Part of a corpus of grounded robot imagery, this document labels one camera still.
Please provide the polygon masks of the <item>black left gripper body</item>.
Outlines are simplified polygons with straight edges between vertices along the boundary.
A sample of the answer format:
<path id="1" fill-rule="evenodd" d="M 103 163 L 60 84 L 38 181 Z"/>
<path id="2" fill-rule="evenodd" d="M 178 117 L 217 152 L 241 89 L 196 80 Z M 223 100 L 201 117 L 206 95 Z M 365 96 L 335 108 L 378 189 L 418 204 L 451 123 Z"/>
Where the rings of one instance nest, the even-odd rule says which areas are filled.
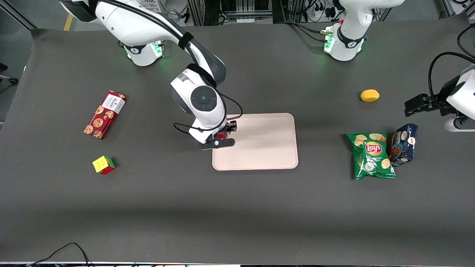
<path id="1" fill-rule="evenodd" d="M 447 98 L 453 93 L 458 85 L 460 76 L 456 76 L 450 81 L 446 82 L 439 93 L 434 93 L 432 87 L 432 78 L 429 76 L 429 95 L 432 97 L 432 106 L 437 107 L 440 111 L 441 116 L 446 116 L 449 114 L 456 114 L 460 116 L 462 113 L 456 110 L 453 105 L 448 103 Z"/>

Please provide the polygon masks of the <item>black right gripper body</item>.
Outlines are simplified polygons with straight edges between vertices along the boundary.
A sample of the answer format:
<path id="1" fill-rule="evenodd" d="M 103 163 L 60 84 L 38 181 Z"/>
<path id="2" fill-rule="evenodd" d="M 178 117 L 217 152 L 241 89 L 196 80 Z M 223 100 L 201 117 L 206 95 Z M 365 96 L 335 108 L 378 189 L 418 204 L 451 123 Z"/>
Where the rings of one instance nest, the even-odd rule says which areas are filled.
<path id="1" fill-rule="evenodd" d="M 236 129 L 237 129 L 236 120 L 227 121 L 224 124 L 224 127 L 217 132 L 217 138 L 218 139 L 226 139 L 225 133 L 226 132 L 236 132 Z"/>

